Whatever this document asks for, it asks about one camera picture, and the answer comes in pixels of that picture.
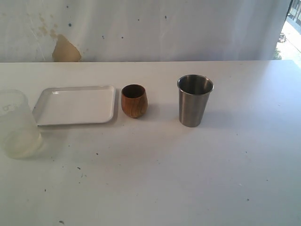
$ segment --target metal tumbler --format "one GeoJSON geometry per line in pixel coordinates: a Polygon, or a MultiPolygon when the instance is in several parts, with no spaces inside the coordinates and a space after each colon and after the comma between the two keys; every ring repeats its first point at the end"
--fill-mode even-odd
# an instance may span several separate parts
{"type": "Polygon", "coordinates": [[[178,88],[179,120],[184,126],[196,127],[201,123],[213,83],[207,77],[189,74],[178,80],[178,88]]]}

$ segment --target clear plastic container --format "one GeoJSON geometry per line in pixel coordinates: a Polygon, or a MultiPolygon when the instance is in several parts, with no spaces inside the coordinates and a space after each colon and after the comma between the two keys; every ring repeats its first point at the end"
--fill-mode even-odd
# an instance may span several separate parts
{"type": "Polygon", "coordinates": [[[19,90],[0,91],[0,146],[11,158],[24,158],[42,144],[40,131],[25,94],[19,90]]]}

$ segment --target brown wooden cup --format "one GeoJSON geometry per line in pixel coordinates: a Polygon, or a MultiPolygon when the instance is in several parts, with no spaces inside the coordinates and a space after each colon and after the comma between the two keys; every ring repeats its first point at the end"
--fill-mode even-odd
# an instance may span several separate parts
{"type": "Polygon", "coordinates": [[[136,84],[125,86],[121,91],[121,107],[131,118],[144,115],[147,109],[145,88],[136,84]]]}

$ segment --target table surface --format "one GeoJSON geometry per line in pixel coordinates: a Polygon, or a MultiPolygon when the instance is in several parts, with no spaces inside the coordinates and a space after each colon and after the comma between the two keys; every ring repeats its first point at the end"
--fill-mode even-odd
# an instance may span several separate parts
{"type": "Polygon", "coordinates": [[[49,87],[113,85],[111,122],[41,128],[43,152],[0,153],[0,225],[301,225],[301,71],[292,61],[0,64],[33,107],[49,87]],[[178,121],[177,79],[214,82],[200,126],[178,121]],[[125,116],[120,88],[146,88],[125,116]]]}

